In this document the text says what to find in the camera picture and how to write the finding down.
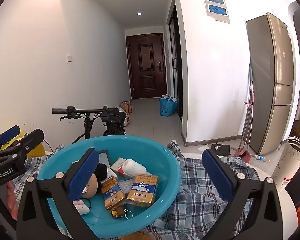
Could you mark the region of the person's hand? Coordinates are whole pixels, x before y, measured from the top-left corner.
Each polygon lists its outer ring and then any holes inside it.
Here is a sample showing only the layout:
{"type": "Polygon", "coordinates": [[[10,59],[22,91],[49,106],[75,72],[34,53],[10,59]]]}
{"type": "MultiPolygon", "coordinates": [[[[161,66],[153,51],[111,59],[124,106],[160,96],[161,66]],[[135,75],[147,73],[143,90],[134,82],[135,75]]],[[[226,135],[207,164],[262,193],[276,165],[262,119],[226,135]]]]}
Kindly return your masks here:
{"type": "Polygon", "coordinates": [[[17,220],[18,215],[18,206],[17,206],[17,200],[13,189],[12,181],[9,181],[6,183],[7,186],[7,205],[8,210],[10,211],[10,214],[14,220],[17,220]]]}

